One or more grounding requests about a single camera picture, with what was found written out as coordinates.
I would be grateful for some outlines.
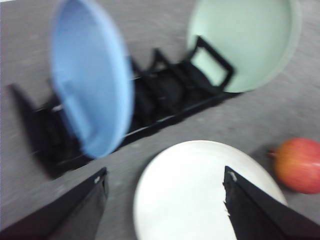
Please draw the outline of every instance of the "dish rack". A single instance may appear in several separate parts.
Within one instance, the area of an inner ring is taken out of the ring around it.
[[[199,49],[205,49],[225,69],[225,78],[219,86],[213,86],[192,64]],[[197,37],[194,49],[179,63],[171,63],[157,48],[147,70],[142,70],[133,58],[131,63],[135,76],[134,114],[129,131],[118,149],[240,94],[224,91],[235,69],[201,36]],[[50,175],[60,176],[93,160],[81,152],[79,141],[70,134],[63,119],[63,106],[55,94],[37,108],[18,86],[11,85],[10,89],[32,151]]]

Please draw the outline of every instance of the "blue plate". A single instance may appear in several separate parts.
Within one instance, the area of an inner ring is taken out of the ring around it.
[[[92,1],[65,1],[54,20],[52,84],[66,126],[92,158],[111,153],[133,114],[133,78],[125,44],[112,19]]]

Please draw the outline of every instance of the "floor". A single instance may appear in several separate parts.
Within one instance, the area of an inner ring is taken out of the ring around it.
[[[1,228],[107,166],[110,194],[96,239],[132,240],[136,180],[155,153],[188,140],[213,140],[242,150],[273,175],[272,163],[265,157],[268,147],[293,136],[320,141],[320,1],[299,1],[301,38],[290,63],[273,81],[54,180],[27,146],[7,85],[19,84],[38,104],[50,95],[48,37],[60,0],[1,3]],[[130,53],[141,65],[147,66],[153,47],[162,48],[173,61],[186,52],[194,0],[98,2],[114,18]],[[291,208],[320,224],[320,195],[280,187]]]

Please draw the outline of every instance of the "light green plate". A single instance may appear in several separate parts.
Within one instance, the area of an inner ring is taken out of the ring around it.
[[[188,32],[192,49],[202,36],[236,70],[226,92],[241,93],[270,81],[289,61],[300,35],[297,0],[200,0]],[[199,50],[192,59],[217,86],[226,72]]]

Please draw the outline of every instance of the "apple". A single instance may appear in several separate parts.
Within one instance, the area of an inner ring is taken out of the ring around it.
[[[320,143],[294,137],[269,151],[276,177],[292,190],[320,193]]]

